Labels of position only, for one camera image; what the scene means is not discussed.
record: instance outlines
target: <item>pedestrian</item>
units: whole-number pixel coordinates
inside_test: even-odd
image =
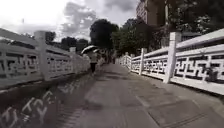
[[[95,74],[96,70],[96,64],[97,64],[97,53],[90,52],[88,53],[89,59],[90,59],[90,67],[93,75]]]

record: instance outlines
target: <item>sky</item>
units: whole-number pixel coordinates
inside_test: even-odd
[[[105,18],[119,26],[136,17],[138,0],[0,0],[0,27],[33,34],[55,31],[57,40],[66,36],[89,39],[94,21]]]

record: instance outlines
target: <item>stone railing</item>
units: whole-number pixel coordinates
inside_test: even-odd
[[[170,34],[167,48],[132,57],[127,54],[118,63],[139,75],[162,79],[224,95],[224,29],[181,42],[180,33]]]
[[[26,47],[13,45],[19,42]],[[46,44],[45,32],[35,39],[0,29],[0,87],[26,82],[53,80],[89,68],[88,60]]]

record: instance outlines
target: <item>paved walkway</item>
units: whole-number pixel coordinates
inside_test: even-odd
[[[211,109],[183,100],[150,85],[119,65],[109,65],[94,77],[74,109],[61,108],[59,128],[223,128],[223,119]]]

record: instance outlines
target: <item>umbrella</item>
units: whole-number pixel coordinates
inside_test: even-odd
[[[84,49],[82,50],[82,54],[86,54],[86,53],[88,53],[88,52],[92,52],[92,51],[94,51],[94,50],[96,50],[96,49],[97,49],[96,46],[94,46],[94,45],[90,45],[90,46],[88,46],[88,47],[86,47],[86,48],[84,48]]]
[[[99,49],[95,49],[93,52],[97,53],[97,52],[99,52]]]

